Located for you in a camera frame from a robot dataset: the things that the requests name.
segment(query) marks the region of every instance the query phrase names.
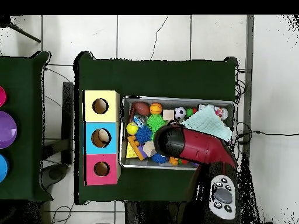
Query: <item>brown football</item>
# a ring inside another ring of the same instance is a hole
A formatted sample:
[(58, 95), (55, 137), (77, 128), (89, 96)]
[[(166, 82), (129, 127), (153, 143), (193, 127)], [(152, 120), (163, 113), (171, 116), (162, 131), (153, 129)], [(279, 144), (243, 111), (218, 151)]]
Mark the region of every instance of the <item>brown football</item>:
[(143, 116), (148, 116), (150, 114), (150, 108), (144, 102), (137, 101), (135, 102), (136, 112)]

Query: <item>yellow block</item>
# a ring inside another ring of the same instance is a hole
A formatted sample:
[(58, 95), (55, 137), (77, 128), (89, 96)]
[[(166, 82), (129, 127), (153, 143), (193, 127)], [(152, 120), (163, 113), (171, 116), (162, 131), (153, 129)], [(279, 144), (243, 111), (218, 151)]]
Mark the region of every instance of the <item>yellow block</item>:
[(136, 155), (132, 145), (128, 142), (126, 158), (136, 158), (136, 157), (138, 157), (138, 156)]
[[(117, 122), (120, 114), (119, 94), (114, 90), (85, 90), (85, 121), (86, 122)], [(107, 102), (107, 111), (96, 113), (92, 106), (96, 99)]]

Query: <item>soccer ball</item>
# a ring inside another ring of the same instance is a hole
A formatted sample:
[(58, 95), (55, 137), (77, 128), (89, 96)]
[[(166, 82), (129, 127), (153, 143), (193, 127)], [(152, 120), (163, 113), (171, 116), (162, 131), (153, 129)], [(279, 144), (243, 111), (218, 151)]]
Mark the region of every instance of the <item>soccer ball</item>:
[(180, 120), (186, 115), (186, 110), (183, 107), (175, 108), (175, 118)]

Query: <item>blue block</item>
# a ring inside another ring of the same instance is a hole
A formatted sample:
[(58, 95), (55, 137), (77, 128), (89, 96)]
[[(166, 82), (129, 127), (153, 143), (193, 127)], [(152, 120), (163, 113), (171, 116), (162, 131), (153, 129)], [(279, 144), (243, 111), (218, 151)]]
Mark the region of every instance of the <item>blue block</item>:
[[(104, 148), (96, 147), (92, 141), (91, 136), (96, 129), (106, 129), (111, 135), (111, 141), (108, 146)], [(87, 122), (86, 123), (86, 154), (98, 155), (98, 154), (116, 154), (117, 129), (115, 122)]]

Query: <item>orange basketball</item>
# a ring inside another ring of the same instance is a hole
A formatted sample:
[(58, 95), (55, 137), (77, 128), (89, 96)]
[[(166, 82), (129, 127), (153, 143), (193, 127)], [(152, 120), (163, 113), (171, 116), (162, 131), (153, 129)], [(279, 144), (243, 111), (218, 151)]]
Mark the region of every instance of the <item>orange basketball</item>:
[(151, 114), (160, 114), (162, 113), (162, 105), (160, 103), (152, 103), (149, 110)]

